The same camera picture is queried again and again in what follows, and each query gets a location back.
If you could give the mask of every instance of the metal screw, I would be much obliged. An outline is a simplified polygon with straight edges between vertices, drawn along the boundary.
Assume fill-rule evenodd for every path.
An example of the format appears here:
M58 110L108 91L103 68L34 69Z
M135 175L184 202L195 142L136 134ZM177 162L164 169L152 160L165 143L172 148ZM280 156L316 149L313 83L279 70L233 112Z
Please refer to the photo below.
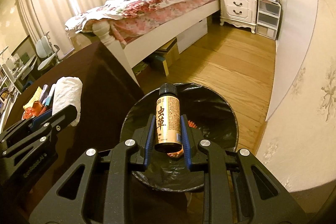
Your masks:
M132 146L134 144L135 144L135 140L129 139L129 140L125 141L125 145L127 145L127 146Z
M239 153L240 153L241 155L243 155L243 156L248 156L248 155L250 154L250 151L247 150L247 149L245 149L245 148L243 148L243 149L241 149L241 150L239 151Z
M202 146L209 146L211 142L209 140L201 140L201 145Z
M86 150L86 154L88 156L93 156L95 153L96 153L96 150L93 149L93 148L90 148L90 149Z

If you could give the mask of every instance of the bottle label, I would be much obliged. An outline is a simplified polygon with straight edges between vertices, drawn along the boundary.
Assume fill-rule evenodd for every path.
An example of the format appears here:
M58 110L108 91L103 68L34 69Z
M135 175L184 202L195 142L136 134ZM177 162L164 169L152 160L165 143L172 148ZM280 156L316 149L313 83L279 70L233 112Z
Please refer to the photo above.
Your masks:
M157 100L156 129L157 143L182 144L179 99L167 95Z

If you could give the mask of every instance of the nightstand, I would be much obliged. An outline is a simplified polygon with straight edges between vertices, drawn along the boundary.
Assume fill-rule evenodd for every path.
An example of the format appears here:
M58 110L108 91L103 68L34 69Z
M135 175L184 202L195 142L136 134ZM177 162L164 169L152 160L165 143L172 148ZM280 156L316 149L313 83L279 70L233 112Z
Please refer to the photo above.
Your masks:
M224 22L236 27L251 28L255 33L257 0L220 0L220 25Z

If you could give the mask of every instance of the wallpaper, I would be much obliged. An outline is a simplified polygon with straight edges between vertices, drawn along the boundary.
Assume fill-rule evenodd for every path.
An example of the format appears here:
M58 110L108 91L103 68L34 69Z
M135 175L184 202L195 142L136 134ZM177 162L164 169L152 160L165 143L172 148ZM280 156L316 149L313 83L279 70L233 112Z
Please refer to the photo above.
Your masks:
M4 55L5 61L26 37L26 31L17 11L16 0L0 0L0 51L9 46Z
M318 0L307 55L289 92L270 118L257 153L307 212L317 211L330 193L308 194L307 189L336 179L335 26L336 0Z

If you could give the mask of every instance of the drawer handle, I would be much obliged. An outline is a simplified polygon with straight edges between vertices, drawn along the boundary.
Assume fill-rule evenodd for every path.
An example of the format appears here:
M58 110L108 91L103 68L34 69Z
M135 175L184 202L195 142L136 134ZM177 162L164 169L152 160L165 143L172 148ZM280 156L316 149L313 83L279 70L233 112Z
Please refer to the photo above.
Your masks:
M240 15L242 13L242 11L240 11L239 13L237 13L236 10L233 10L233 11L236 15Z
M235 1L233 2L233 4L236 5L236 6L241 6L241 5L243 5L242 3L237 4Z

